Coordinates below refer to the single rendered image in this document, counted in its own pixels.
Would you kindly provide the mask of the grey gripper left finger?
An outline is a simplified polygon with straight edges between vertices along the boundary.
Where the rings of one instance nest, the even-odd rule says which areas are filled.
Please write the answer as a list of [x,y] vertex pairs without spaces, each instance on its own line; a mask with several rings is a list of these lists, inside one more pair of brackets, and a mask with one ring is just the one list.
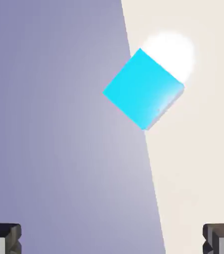
[[0,223],[0,254],[22,254],[20,224]]

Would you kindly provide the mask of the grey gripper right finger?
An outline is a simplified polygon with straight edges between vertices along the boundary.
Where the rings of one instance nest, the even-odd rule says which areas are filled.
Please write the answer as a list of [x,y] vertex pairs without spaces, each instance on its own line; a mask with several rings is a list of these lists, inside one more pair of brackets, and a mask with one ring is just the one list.
[[224,223],[204,224],[203,254],[224,254]]

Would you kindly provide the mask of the small cyan cube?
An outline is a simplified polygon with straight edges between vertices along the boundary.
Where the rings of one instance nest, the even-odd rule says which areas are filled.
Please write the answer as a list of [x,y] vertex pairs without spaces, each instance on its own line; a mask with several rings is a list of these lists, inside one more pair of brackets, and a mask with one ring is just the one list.
[[146,130],[183,92],[181,82],[138,49],[103,94],[142,130]]

